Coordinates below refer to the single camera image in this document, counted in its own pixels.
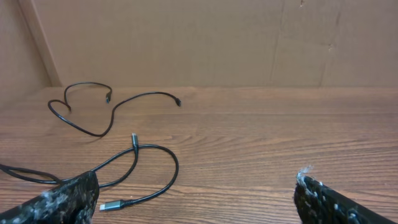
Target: coiled cable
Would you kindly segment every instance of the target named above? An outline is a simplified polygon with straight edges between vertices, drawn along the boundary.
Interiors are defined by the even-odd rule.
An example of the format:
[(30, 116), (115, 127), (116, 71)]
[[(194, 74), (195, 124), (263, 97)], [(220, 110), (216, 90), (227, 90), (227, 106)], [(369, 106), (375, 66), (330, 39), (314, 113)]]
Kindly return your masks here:
[[(110, 86), (107, 86), (107, 85), (102, 84), (102, 83), (96, 83), (96, 82), (80, 82), (80, 83), (74, 83), (74, 84), (72, 84), (72, 85), (66, 87), (66, 89), (65, 89), (65, 91), (64, 91), (64, 94), (63, 94), (63, 96), (64, 96), (64, 101), (61, 101), (61, 100), (50, 100), (50, 101), (48, 102), (48, 106), (49, 106), (51, 112), (52, 112), (53, 114), (55, 114), (58, 118), (60, 118), (62, 121), (66, 122), (67, 124), (73, 126), (74, 128), (76, 128), (76, 129), (78, 129), (78, 130), (80, 130), (80, 131), (82, 131), (82, 132), (84, 132), (84, 133), (86, 133), (86, 134), (89, 134), (89, 135), (91, 135), (91, 136), (96, 136), (96, 137), (103, 137), (103, 136), (105, 136), (105, 135), (109, 132), (109, 130), (112, 128), (113, 120), (114, 120), (114, 112), (115, 112), (116, 108), (118, 108), (118, 107), (119, 107), (120, 105), (122, 105), (123, 103), (128, 102), (128, 101), (130, 101), (130, 100), (133, 100), (133, 99), (135, 99), (135, 98), (137, 98), (137, 97), (144, 96), (144, 95), (151, 95), (151, 94), (162, 94), (162, 95), (167, 95), (167, 96), (169, 96), (169, 97), (172, 97), (172, 98), (175, 100), (175, 102), (176, 102), (176, 104), (177, 104), (178, 106), (181, 106), (181, 101), (180, 101), (177, 97), (171, 95), (170, 93), (164, 93), (164, 92), (159, 92), (159, 91), (152, 91), (152, 92), (141, 93), (141, 94), (138, 94), (138, 95), (136, 95), (136, 96), (132, 96), (132, 97), (130, 97), (130, 98), (128, 98), (128, 99), (126, 99), (126, 100), (124, 100), (124, 101), (118, 103), (118, 104), (112, 109), (111, 121), (110, 121), (110, 123), (109, 123), (108, 128), (107, 128), (102, 134), (94, 134), (94, 133), (91, 133), (91, 132), (89, 132), (89, 131), (87, 131), (87, 130), (85, 130), (85, 129), (83, 129), (83, 128), (77, 126), (77, 125), (75, 125), (75, 124), (72, 123), (71, 121), (65, 119), (63, 116), (61, 116), (60, 114), (58, 114), (58, 113), (52, 108), (52, 105), (51, 105), (53, 102), (59, 102), (59, 103), (62, 103), (63, 105), (65, 105), (66, 107), (68, 107), (68, 109), (71, 111), (72, 108), (71, 108), (70, 105), (68, 104), (68, 100), (67, 100), (67, 91), (68, 91), (68, 89), (69, 89), (70, 87), (73, 87), (73, 86), (75, 86), (75, 85), (80, 85), (80, 84), (94, 84), (94, 85), (101, 85), (101, 86), (105, 86), (106, 88), (109, 88), (110, 91), (106, 94), (106, 102), (107, 102), (107, 103), (110, 102), (110, 100), (111, 100), (111, 94), (112, 94), (112, 88), (111, 88)], [(91, 171), (93, 171), (93, 172), (96, 172), (97, 170), (100, 170), (101, 168), (103, 168), (104, 166), (108, 165), (109, 163), (111, 163), (111, 162), (114, 161), (115, 159), (117, 159), (117, 158), (119, 158), (119, 157), (121, 157), (121, 156), (123, 156), (123, 155), (125, 155), (125, 154), (127, 154), (127, 153), (129, 153), (129, 152), (131, 152), (131, 151), (134, 151), (134, 155), (135, 155), (135, 156), (134, 156), (134, 162), (132, 163), (130, 169), (129, 169), (122, 177), (120, 177), (119, 179), (114, 180), (114, 181), (109, 182), (109, 183), (106, 183), (106, 184), (101, 184), (101, 185), (99, 185), (100, 188), (114, 186), (114, 185), (119, 184), (119, 183), (121, 183), (122, 181), (124, 181), (124, 180), (131, 174), (131, 172), (134, 170), (134, 168), (137, 166), (138, 154), (139, 154), (139, 151), (142, 150), (142, 149), (154, 148), (154, 149), (160, 149), (160, 150), (163, 150), (163, 151), (169, 153), (169, 154), (172, 156), (172, 158), (173, 158), (173, 160), (174, 160), (174, 163), (175, 163), (174, 175), (173, 175), (171, 181), (170, 181), (164, 188), (158, 190), (157, 192), (155, 192), (155, 193), (153, 193), (153, 194), (151, 194), (151, 195), (148, 195), (148, 196), (145, 196), (145, 197), (142, 197), (142, 198), (139, 198), (139, 199), (134, 199), (134, 200), (118, 200), (118, 201), (114, 201), (114, 202), (106, 202), (104, 205), (101, 205), (101, 206), (100, 206), (100, 210), (116, 210), (116, 209), (121, 209), (121, 208), (124, 208), (124, 207), (126, 207), (126, 206), (134, 205), (134, 204), (136, 204), (136, 203), (142, 203), (142, 202), (145, 202), (145, 201), (147, 201), (147, 200), (150, 200), (150, 199), (153, 199), (153, 198), (155, 198), (155, 197), (158, 197), (158, 196), (161, 195), (162, 193), (166, 192), (166, 191), (174, 184), (175, 180), (177, 179), (177, 176), (178, 176), (178, 168), (179, 168), (178, 159), (177, 159), (177, 156), (176, 156), (170, 149), (167, 149), (166, 147), (158, 146), (158, 145), (155, 145), (155, 144), (144, 144), (144, 145), (141, 145), (141, 146), (140, 146), (140, 145), (138, 144), (138, 137), (137, 137), (137, 135), (134, 134), (134, 133), (132, 134), (131, 139), (132, 139), (132, 147), (131, 147), (131, 148), (126, 149), (126, 150), (124, 150), (124, 151), (121, 151), (121, 152), (117, 153), (117, 154), (114, 155), (113, 157), (109, 158), (107, 161), (103, 162), (102, 164), (96, 166), (95, 168), (93, 168), (93, 169), (91, 170)], [(64, 184), (65, 182), (68, 182), (69, 180), (72, 180), (72, 178), (73, 178), (73, 177), (72, 177), (72, 178), (68, 178), (68, 179), (63, 179), (63, 180), (61, 180), (61, 179), (59, 179), (58, 177), (56, 177), (56, 176), (54, 176), (54, 175), (52, 175), (52, 174), (46, 173), (46, 172), (41, 172), (41, 171), (31, 170), (31, 169), (26, 169), (26, 168), (20, 168), (20, 167), (11, 167), (11, 166), (3, 165), (3, 164), (0, 164), (0, 169), (1, 169), (3, 172), (5, 172), (5, 173), (7, 173), (7, 174), (9, 174), (9, 175), (11, 175), (11, 176), (13, 176), (13, 177), (15, 177), (15, 178), (18, 178), (18, 179), (21, 179), (21, 180), (30, 181), (30, 182), (34, 182), (34, 183), (38, 183), (38, 184)], [(32, 177), (27, 177), (27, 176), (24, 176), (24, 175), (20, 175), (20, 174), (15, 173), (15, 171), (17, 171), (17, 172), (23, 172), (23, 173), (27, 173), (27, 174), (40, 175), (40, 176), (43, 176), (43, 177), (48, 177), (48, 178), (51, 179), (51, 180), (43, 180), (43, 179), (36, 179), (36, 178), (32, 178)]]

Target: wooden table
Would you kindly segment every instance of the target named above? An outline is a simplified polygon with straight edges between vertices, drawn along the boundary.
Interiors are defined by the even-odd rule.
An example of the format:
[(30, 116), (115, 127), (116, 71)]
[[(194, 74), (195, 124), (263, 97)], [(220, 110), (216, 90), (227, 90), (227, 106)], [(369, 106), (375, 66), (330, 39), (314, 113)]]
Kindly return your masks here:
[[(345, 196), (398, 222), (398, 89), (375, 88), (116, 88), (107, 105), (103, 88), (75, 88), (68, 119), (92, 132), (73, 129), (47, 108), (63, 88), (46, 88), (0, 112), (0, 163), (71, 177), (131, 147), (169, 147), (180, 161), (175, 185), (160, 197), (115, 212), (95, 211), (93, 223), (300, 223), (292, 200), (295, 175), (310, 175)], [(125, 155), (98, 172), (101, 183), (131, 165)], [(163, 187), (174, 172), (170, 156), (140, 152), (138, 166), (123, 183), (102, 190), (98, 205), (138, 198)], [(51, 186), (0, 172), (0, 212)]]

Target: cable connector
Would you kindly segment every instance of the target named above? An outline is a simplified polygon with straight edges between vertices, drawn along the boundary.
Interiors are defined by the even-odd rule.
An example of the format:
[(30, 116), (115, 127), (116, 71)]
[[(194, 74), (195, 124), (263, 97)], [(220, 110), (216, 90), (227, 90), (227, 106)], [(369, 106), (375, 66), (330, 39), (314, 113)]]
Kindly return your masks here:
[(138, 136), (136, 133), (131, 134), (131, 142), (132, 142), (132, 147), (134, 148), (135, 151), (138, 151)]
[(181, 106), (181, 100), (180, 99), (176, 98), (174, 100), (175, 100), (175, 103), (177, 104), (177, 106)]
[(112, 92), (109, 92), (106, 94), (106, 96), (105, 96), (106, 103), (109, 103), (111, 101), (111, 95), (112, 95)]
[(113, 211), (113, 210), (119, 210), (122, 209), (123, 206), (123, 200), (116, 200), (113, 202), (105, 202), (105, 204), (99, 206), (100, 211)]

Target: black object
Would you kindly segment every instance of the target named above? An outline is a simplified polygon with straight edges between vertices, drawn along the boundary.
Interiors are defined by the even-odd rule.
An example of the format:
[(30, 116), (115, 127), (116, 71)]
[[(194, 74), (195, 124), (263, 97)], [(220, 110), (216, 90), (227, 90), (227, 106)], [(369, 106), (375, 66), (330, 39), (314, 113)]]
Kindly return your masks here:
[(88, 171), (0, 214), (1, 224), (91, 223), (100, 188)]
[(68, 108), (68, 110), (71, 111), (72, 108), (70, 107), (70, 105), (69, 105), (69, 103), (68, 103), (67, 91), (68, 91), (69, 88), (71, 88), (71, 87), (73, 87), (73, 86), (75, 86), (75, 85), (81, 85), (81, 84), (100, 85), (100, 86), (104, 86), (104, 87), (108, 88), (108, 89), (109, 89), (109, 92), (106, 94), (105, 100), (106, 100), (106, 103), (109, 103), (109, 102), (111, 101), (112, 88), (111, 88), (110, 86), (105, 85), (105, 84), (102, 84), (102, 83), (96, 83), (96, 82), (79, 82), (79, 83), (74, 83), (74, 84), (72, 84), (72, 85), (69, 85), (69, 86), (67, 86), (67, 87), (65, 88), (65, 91), (63, 92), (63, 101), (61, 101), (61, 100), (50, 100), (50, 101), (47, 103), (47, 105), (49, 106), (50, 111), (51, 111), (53, 114), (55, 114), (59, 119), (61, 119), (62, 121), (66, 122), (66, 123), (69, 124), (70, 126), (76, 128), (77, 130), (83, 131), (84, 133), (89, 134), (89, 135), (91, 135), (91, 136), (95, 136), (95, 137), (103, 137), (103, 136), (105, 136), (105, 135), (109, 132), (109, 130), (111, 130), (112, 125), (113, 125), (114, 112), (116, 111), (116, 108), (118, 108), (118, 107), (119, 107), (120, 105), (122, 105), (123, 103), (125, 103), (125, 102), (127, 102), (127, 101), (130, 101), (130, 100), (133, 100), (133, 99), (135, 99), (135, 98), (137, 98), (137, 97), (146, 96), (146, 95), (153, 95), (153, 94), (166, 95), (166, 96), (169, 96), (169, 97), (173, 98), (173, 100), (175, 101), (175, 103), (177, 104), (177, 106), (181, 106), (181, 100), (178, 99), (177, 97), (171, 95), (170, 93), (165, 93), (165, 92), (161, 92), (161, 91), (150, 91), (150, 92), (146, 92), (146, 93), (141, 93), (141, 94), (138, 94), (138, 95), (136, 95), (136, 96), (132, 96), (132, 97), (130, 97), (130, 98), (128, 98), (128, 99), (126, 99), (126, 100), (123, 100), (122, 102), (118, 103), (118, 104), (112, 109), (111, 121), (109, 122), (108, 128), (106, 128), (106, 130), (105, 130), (102, 134), (94, 134), (94, 133), (92, 133), (92, 132), (89, 132), (89, 131), (87, 131), (87, 130), (85, 130), (85, 129), (83, 129), (83, 128), (81, 128), (81, 127), (75, 125), (75, 124), (73, 124), (71, 121), (67, 120), (67, 119), (64, 118), (62, 115), (60, 115), (58, 112), (56, 112), (56, 111), (52, 108), (52, 106), (51, 106), (51, 104), (52, 104), (53, 102), (58, 102), (58, 103), (61, 103), (61, 104), (65, 105), (65, 106)]
[(311, 177), (298, 176), (294, 203), (304, 224), (393, 224)]
[[(109, 132), (109, 130), (112, 128), (113, 120), (114, 120), (114, 112), (115, 112), (116, 108), (118, 106), (122, 105), (123, 103), (125, 103), (127, 101), (130, 101), (132, 99), (135, 99), (137, 97), (144, 96), (144, 95), (152, 95), (152, 94), (167, 95), (167, 96), (173, 98), (178, 106), (181, 106), (181, 100), (178, 99), (177, 97), (171, 95), (170, 93), (164, 93), (164, 92), (159, 92), (159, 91), (141, 93), (141, 94), (138, 94), (136, 96), (132, 96), (132, 97), (130, 97), (130, 98), (118, 103), (112, 109), (111, 121), (110, 121), (110, 124), (109, 124), (108, 128), (102, 134), (94, 134), (94, 133), (91, 133), (89, 131), (86, 131), (85, 129), (83, 129), (83, 128), (73, 124), (69, 120), (65, 119), (63, 116), (58, 114), (51, 106), (51, 104), (53, 102), (59, 102), (59, 103), (62, 103), (63, 105), (65, 105), (69, 110), (71, 110), (72, 108), (68, 104), (68, 100), (67, 100), (67, 91), (68, 91), (69, 88), (71, 88), (71, 87), (73, 87), (75, 85), (81, 85), (81, 84), (94, 84), (94, 85), (105, 86), (106, 88), (109, 89), (109, 92), (106, 94), (106, 102), (109, 103), (109, 101), (111, 100), (112, 88), (110, 86), (107, 86), (107, 85), (102, 84), (102, 83), (96, 83), (96, 82), (80, 82), (80, 83), (75, 83), (75, 84), (72, 84), (72, 85), (66, 87), (65, 91), (63, 92), (64, 101), (61, 101), (61, 100), (50, 100), (48, 102), (48, 106), (49, 106), (51, 112), (53, 114), (55, 114), (58, 118), (60, 118), (62, 121), (66, 122), (67, 124), (73, 126), (74, 128), (76, 128), (76, 129), (78, 129), (78, 130), (80, 130), (80, 131), (82, 131), (82, 132), (84, 132), (86, 134), (89, 134), (91, 136), (96, 136), (96, 137), (105, 136)], [(134, 157), (134, 161), (133, 161), (130, 169), (122, 177), (120, 177), (119, 179), (117, 179), (115, 181), (112, 181), (112, 182), (109, 182), (109, 183), (106, 183), (106, 184), (101, 184), (101, 185), (99, 185), (99, 188), (114, 186), (114, 185), (124, 181), (131, 174), (131, 172), (134, 170), (134, 168), (136, 167), (137, 162), (138, 162), (138, 153), (142, 149), (154, 148), (154, 149), (160, 149), (160, 150), (163, 150), (163, 151), (169, 153), (172, 156), (172, 158), (174, 160), (174, 163), (175, 163), (174, 175), (173, 175), (171, 181), (164, 188), (158, 190), (157, 192), (155, 192), (155, 193), (153, 193), (151, 195), (148, 195), (148, 196), (145, 196), (145, 197), (142, 197), (142, 198), (139, 198), (139, 199), (118, 200), (118, 201), (115, 201), (115, 202), (106, 202), (104, 205), (100, 206), (100, 210), (121, 209), (121, 208), (124, 208), (126, 206), (130, 206), (130, 205), (134, 205), (134, 204), (137, 204), (137, 203), (145, 202), (147, 200), (150, 200), (150, 199), (153, 199), (155, 197), (158, 197), (162, 193), (166, 192), (173, 185), (175, 180), (177, 179), (178, 168), (179, 168), (178, 159), (177, 159), (177, 156), (170, 149), (167, 149), (166, 147), (163, 147), (163, 146), (154, 145), (154, 144), (139, 145), (138, 137), (134, 133), (131, 136), (131, 141), (132, 141), (132, 147), (131, 148), (126, 149), (126, 150), (124, 150), (122, 152), (119, 152), (118, 154), (116, 154), (113, 157), (109, 158), (107, 161), (103, 162), (102, 164), (98, 165), (94, 169), (90, 170), (90, 172), (96, 172), (97, 170), (99, 170), (99, 169), (103, 168), (104, 166), (108, 165), (110, 162), (114, 161), (115, 159), (117, 159), (117, 158), (119, 158), (119, 157), (121, 157), (121, 156), (123, 156), (123, 155), (125, 155), (125, 154), (127, 154), (129, 152), (134, 152), (135, 157)], [(46, 172), (41, 172), (41, 171), (31, 170), (31, 169), (26, 169), (26, 168), (20, 168), (20, 167), (11, 167), (11, 166), (6, 166), (6, 165), (2, 165), (2, 164), (0, 164), (0, 170), (2, 170), (3, 172), (5, 172), (5, 173), (7, 173), (7, 174), (9, 174), (9, 175), (11, 175), (11, 176), (13, 176), (15, 178), (26, 180), (26, 181), (30, 181), (30, 182), (35, 182), (35, 183), (38, 183), (38, 184), (61, 184), (61, 185), (64, 185), (65, 183), (67, 183), (67, 182), (71, 181), (72, 179), (74, 179), (74, 178), (69, 178), (69, 179), (61, 180), (58, 177), (56, 177), (56, 176), (54, 176), (52, 174), (46, 173)], [(41, 175), (41, 176), (44, 176), (44, 177), (48, 177), (48, 178), (50, 178), (52, 180), (36, 179), (36, 178), (20, 175), (20, 174), (16, 173), (15, 171), (28, 173), (28, 174)]]
[[(166, 192), (175, 182), (175, 180), (177, 179), (178, 176), (178, 169), (179, 169), (179, 164), (178, 164), (178, 159), (177, 156), (170, 150), (167, 149), (166, 147), (163, 146), (158, 146), (158, 145), (154, 145), (154, 144), (145, 144), (145, 145), (139, 145), (138, 144), (138, 137), (136, 134), (132, 134), (131, 136), (132, 139), (132, 146), (129, 149), (126, 149), (124, 151), (119, 152), (118, 154), (114, 155), (113, 157), (111, 157), (110, 159), (108, 159), (107, 161), (103, 162), (102, 164), (98, 165), (97, 167), (95, 167), (94, 169), (90, 170), (90, 172), (96, 172), (97, 170), (103, 168), (104, 166), (108, 165), (110, 162), (114, 161), (115, 159), (131, 152), (134, 151), (135, 154), (135, 158), (134, 158), (134, 162), (132, 163), (130, 169), (122, 176), (120, 177), (118, 180), (112, 181), (110, 183), (107, 184), (101, 184), (99, 185), (99, 188), (103, 188), (103, 187), (109, 187), (109, 186), (114, 186), (122, 181), (124, 181), (129, 175), (130, 173), (134, 170), (134, 168), (137, 165), (138, 162), (138, 152), (142, 149), (160, 149), (163, 150), (167, 153), (169, 153), (175, 163), (175, 171), (174, 171), (174, 175), (171, 179), (171, 181), (162, 189), (156, 191), (153, 194), (150, 194), (148, 196), (139, 198), (139, 199), (132, 199), (132, 200), (118, 200), (115, 202), (106, 202), (104, 205), (100, 206), (100, 210), (117, 210), (117, 209), (122, 209), (126, 206), (131, 206), (131, 205), (135, 205), (137, 203), (142, 203), (142, 202), (146, 202), (150, 199), (156, 198), (159, 195), (163, 194), (164, 192)], [(27, 180), (30, 182), (35, 182), (35, 183), (39, 183), (39, 184), (64, 184), (66, 182), (69, 182), (71, 180), (73, 180), (74, 178), (71, 179), (63, 179), (60, 180), (59, 178), (57, 178), (56, 176), (52, 175), (52, 174), (48, 174), (45, 172), (39, 172), (36, 170), (30, 170), (30, 169), (25, 169), (25, 168), (19, 168), (19, 167), (11, 167), (11, 166), (5, 166), (0, 164), (0, 169), (3, 170), (5, 173), (16, 177), (18, 179), (22, 179), (22, 180)], [(24, 173), (28, 173), (28, 174), (37, 174), (37, 175), (44, 175), (46, 177), (50, 177), (53, 180), (41, 180), (41, 179), (35, 179), (35, 178), (31, 178), (31, 177), (26, 177), (24, 175), (20, 175), (15, 173), (14, 171), (19, 171), (19, 172), (24, 172)]]

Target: cardboard wall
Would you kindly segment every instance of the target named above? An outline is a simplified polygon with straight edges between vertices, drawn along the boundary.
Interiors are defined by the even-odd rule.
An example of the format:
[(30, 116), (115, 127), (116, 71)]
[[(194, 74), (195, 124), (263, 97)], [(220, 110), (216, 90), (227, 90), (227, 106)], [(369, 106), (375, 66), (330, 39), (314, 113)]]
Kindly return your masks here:
[(0, 107), (49, 85), (18, 2), (0, 0)]
[(396, 0), (21, 1), (61, 85), (398, 86)]

